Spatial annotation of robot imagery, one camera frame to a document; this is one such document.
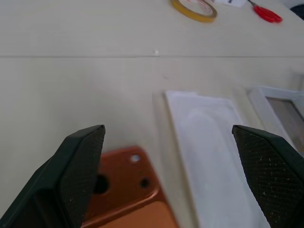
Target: white frame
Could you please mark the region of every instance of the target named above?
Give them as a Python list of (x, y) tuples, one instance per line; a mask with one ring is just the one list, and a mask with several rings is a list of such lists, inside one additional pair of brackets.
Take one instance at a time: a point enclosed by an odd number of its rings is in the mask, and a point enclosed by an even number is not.
[(304, 91), (257, 86), (249, 92), (248, 97), (262, 120), (265, 130), (282, 136), (295, 148), (267, 97), (292, 101), (301, 115), (304, 116)]

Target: scissors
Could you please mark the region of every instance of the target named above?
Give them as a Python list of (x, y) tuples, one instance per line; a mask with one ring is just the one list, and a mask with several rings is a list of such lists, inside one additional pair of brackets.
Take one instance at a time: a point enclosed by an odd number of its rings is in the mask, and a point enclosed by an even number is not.
[(273, 11), (260, 7), (259, 5), (255, 4), (251, 0), (248, 0), (248, 1), (252, 4), (253, 10), (256, 12), (256, 14), (259, 15), (262, 19), (264, 19), (270, 23), (282, 22), (283, 19), (279, 15), (274, 13)]

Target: copper plate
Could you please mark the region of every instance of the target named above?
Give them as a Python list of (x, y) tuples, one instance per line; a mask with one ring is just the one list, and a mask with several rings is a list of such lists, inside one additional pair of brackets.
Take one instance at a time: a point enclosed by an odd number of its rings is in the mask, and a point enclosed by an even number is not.
[(92, 194), (83, 228), (178, 227), (140, 147), (104, 153), (100, 161), (98, 175), (103, 181)]

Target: red scissors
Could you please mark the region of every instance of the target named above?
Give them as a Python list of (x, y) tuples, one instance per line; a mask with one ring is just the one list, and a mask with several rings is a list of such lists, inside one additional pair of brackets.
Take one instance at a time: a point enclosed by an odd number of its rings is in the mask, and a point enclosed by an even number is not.
[(273, 11), (260, 7), (259, 5), (255, 4), (251, 0), (248, 0), (248, 1), (252, 4), (253, 10), (257, 13), (257, 15), (259, 15), (264, 20), (266, 20), (270, 23), (282, 22), (283, 19), (279, 15), (274, 13)]

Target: roll of tape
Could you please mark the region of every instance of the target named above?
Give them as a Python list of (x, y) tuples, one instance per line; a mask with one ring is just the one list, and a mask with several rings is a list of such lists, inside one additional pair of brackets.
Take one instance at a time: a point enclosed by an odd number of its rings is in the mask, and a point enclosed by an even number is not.
[(200, 22), (213, 22), (217, 11), (203, 0), (171, 0), (173, 7), (183, 15)]

